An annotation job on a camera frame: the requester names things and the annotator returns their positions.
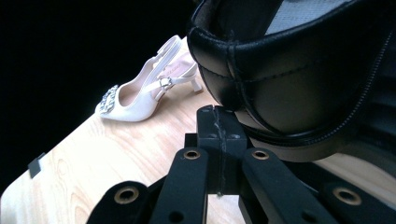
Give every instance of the shoe strap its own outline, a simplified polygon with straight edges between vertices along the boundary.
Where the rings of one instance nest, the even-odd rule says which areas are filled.
[[[161,71],[168,65],[172,59],[177,55],[181,49],[182,41],[178,35],[172,36],[165,44],[157,51],[157,56],[154,57],[154,62],[158,62],[152,69],[149,76],[153,74],[160,74]]]
[[[154,91],[155,89],[158,89],[158,88],[163,88],[155,97],[155,99],[157,100],[157,98],[160,98],[161,95],[163,95],[167,90],[169,90],[176,84],[193,81],[195,79],[195,76],[196,75],[194,74],[194,75],[188,76],[188,77],[161,77],[157,81],[147,85],[142,90],[142,92],[147,93],[149,91]]]

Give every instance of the shoe insole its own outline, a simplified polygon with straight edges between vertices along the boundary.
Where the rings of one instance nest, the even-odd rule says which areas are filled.
[[[183,52],[182,50],[175,56],[172,61],[165,66],[165,68],[161,71],[161,73],[155,77],[148,77],[148,72],[145,76],[142,76],[141,79],[147,78],[145,80],[145,86],[148,84],[158,81],[158,78],[161,77],[180,77],[184,73],[186,73],[189,69],[191,69],[191,66],[194,64],[194,60],[191,57],[189,52]],[[119,101],[122,106],[127,106],[130,105],[134,99],[137,97],[138,93],[140,92],[140,88],[142,87],[142,80],[138,80],[136,82],[132,82],[120,90],[119,94]],[[156,90],[153,90],[151,92],[151,96],[154,98],[159,92],[161,88],[158,88]]]

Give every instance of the brass grommet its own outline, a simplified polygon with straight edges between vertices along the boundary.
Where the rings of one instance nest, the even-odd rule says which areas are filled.
[[[133,186],[123,187],[116,192],[114,195],[114,201],[119,204],[132,203],[139,197],[139,190]]]
[[[196,150],[189,150],[184,153],[184,158],[187,160],[196,160],[201,157],[201,153]]]
[[[341,202],[349,205],[361,205],[361,196],[347,188],[336,188],[332,194]]]
[[[268,153],[261,151],[261,150],[254,151],[252,153],[252,156],[254,158],[256,158],[257,160],[261,160],[261,161],[264,161],[264,160],[267,160],[268,158],[270,158],[270,155],[268,155]]]

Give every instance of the rhinestone buckle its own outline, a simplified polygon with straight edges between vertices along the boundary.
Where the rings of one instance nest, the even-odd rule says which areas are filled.
[[[172,79],[170,77],[164,77],[160,79],[160,86],[161,87],[168,87],[168,86],[172,86]]]
[[[119,85],[113,86],[109,89],[106,94],[102,97],[102,101],[100,102],[99,112],[101,114],[108,114],[114,108],[114,98],[116,97],[116,91],[119,88]]]

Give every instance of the shoe buckle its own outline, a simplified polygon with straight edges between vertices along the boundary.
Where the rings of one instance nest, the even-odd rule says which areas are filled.
[[[164,77],[160,79],[160,86],[161,87],[168,87],[168,86],[172,86],[172,79],[170,77]]]

